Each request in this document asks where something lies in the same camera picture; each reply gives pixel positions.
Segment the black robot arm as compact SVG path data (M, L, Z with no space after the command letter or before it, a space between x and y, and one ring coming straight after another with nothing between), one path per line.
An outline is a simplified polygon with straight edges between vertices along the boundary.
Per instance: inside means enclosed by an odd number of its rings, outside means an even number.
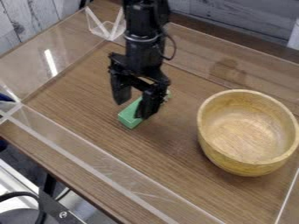
M125 53L108 55L112 95L117 105L132 97L132 88L141 93L134 118L146 119L164 103L170 85L161 71L169 8L166 0L122 0L125 13Z

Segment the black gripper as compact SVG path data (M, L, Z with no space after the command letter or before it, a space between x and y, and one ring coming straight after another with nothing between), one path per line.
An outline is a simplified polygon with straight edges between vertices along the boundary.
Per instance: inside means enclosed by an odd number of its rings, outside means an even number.
M164 40L154 42L125 42L125 53L112 52L109 58L109 75L112 96L117 105L132 97L130 88L142 92L137 104L134 118L148 119L164 103L166 88L170 84L161 71L164 56Z

